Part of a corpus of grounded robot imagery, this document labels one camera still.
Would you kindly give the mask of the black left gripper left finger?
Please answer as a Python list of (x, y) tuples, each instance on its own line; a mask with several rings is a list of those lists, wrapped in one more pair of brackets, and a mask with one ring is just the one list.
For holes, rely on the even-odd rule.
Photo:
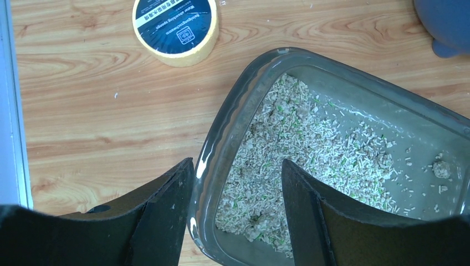
[(191, 158), (91, 210), (51, 216), (1, 206), (2, 265), (178, 265), (194, 180)]

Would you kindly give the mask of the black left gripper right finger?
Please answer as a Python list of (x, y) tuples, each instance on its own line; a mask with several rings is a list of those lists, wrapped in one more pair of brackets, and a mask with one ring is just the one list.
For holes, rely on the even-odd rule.
[(295, 265), (468, 265), (469, 215), (423, 221), (381, 211), (282, 163)]

